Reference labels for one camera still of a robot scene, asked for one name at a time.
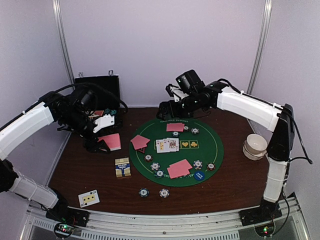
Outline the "pink playing cards pile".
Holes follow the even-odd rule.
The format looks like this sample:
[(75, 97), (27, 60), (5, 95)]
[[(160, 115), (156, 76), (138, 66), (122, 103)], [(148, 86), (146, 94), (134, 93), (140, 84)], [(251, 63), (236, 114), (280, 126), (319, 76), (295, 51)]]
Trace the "pink playing cards pile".
[(99, 141), (104, 141), (111, 151), (121, 150), (121, 139), (119, 133), (109, 134), (98, 138)]

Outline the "dealt card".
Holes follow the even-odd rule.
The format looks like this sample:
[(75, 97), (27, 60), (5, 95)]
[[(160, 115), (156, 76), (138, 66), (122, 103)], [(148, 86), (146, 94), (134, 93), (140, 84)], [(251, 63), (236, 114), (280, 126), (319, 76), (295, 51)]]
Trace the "dealt card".
[(141, 148), (141, 135), (136, 135), (134, 138), (130, 140), (135, 150), (142, 149)]
[(148, 146), (149, 142), (150, 142), (149, 138), (141, 136), (141, 138), (140, 138), (140, 147), (141, 148), (146, 148)]

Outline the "blue beige chip mat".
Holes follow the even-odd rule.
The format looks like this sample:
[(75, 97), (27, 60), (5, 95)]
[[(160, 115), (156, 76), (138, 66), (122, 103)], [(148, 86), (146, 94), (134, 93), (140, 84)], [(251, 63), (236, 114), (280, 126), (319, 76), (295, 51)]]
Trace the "blue beige chip mat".
[(202, 169), (202, 167), (203, 167), (203, 162), (200, 161), (200, 160), (195, 160), (195, 161), (193, 162), (193, 167), (194, 167), (196, 170), (200, 170), (200, 169)]
[(150, 165), (150, 168), (152, 171), (158, 171), (160, 169), (161, 165), (158, 162), (153, 162)]

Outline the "blue green chip mat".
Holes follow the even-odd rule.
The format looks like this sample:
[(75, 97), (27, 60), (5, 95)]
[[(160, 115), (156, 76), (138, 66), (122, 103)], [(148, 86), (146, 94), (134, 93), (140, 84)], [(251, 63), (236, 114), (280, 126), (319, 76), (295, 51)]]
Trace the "blue green chip mat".
[(156, 178), (163, 178), (164, 175), (165, 175), (165, 172), (163, 170), (161, 170), (161, 169), (156, 170), (155, 173), (154, 173), (154, 176)]

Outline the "blue small blind button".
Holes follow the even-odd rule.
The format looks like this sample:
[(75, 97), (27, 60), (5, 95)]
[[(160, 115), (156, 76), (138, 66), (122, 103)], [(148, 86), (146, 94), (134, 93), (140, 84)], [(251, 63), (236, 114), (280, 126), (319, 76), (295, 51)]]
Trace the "blue small blind button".
[(203, 181), (206, 177), (203, 171), (196, 171), (193, 176), (197, 181)]

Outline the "blue beige 10 chip stack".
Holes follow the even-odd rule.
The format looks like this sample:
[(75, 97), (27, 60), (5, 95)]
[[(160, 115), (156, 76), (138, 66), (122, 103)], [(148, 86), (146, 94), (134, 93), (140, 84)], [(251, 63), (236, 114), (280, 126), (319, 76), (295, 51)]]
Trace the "blue beige 10 chip stack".
[(161, 198), (167, 198), (168, 196), (170, 195), (170, 191), (166, 188), (162, 188), (160, 191), (159, 191), (159, 196)]

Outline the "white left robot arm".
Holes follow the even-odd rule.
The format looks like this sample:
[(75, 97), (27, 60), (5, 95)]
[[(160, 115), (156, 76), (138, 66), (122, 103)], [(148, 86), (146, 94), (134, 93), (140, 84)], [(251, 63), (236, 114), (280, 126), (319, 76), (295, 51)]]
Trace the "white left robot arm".
[(93, 120), (90, 115), (97, 109), (98, 97), (91, 90), (98, 88), (128, 111), (128, 106), (112, 92), (95, 83), (82, 82), (63, 86), (41, 96), (38, 101), (0, 128), (0, 190), (12, 192), (28, 201), (38, 203), (61, 222), (72, 218), (67, 200), (50, 187), (36, 183), (16, 171), (8, 160), (10, 153), (40, 129), (57, 122), (60, 131), (77, 133), (84, 138), (84, 147), (90, 153), (109, 154), (110, 148), (99, 141), (100, 132), (114, 125), (107, 116)]

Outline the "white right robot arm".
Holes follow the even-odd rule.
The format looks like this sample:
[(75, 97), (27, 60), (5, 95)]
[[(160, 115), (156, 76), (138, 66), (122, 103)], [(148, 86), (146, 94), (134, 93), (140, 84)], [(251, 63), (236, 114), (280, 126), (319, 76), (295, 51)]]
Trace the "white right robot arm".
[(158, 119), (186, 119), (191, 118), (198, 109), (213, 108), (237, 114), (272, 132), (266, 150), (269, 162), (266, 187), (256, 210), (259, 220), (268, 220), (276, 212), (276, 203), (287, 181), (295, 136), (301, 135), (292, 106), (270, 103), (246, 94), (223, 78), (208, 85), (199, 79), (188, 79), (185, 75), (176, 81), (178, 85), (166, 86), (172, 100), (159, 104)]

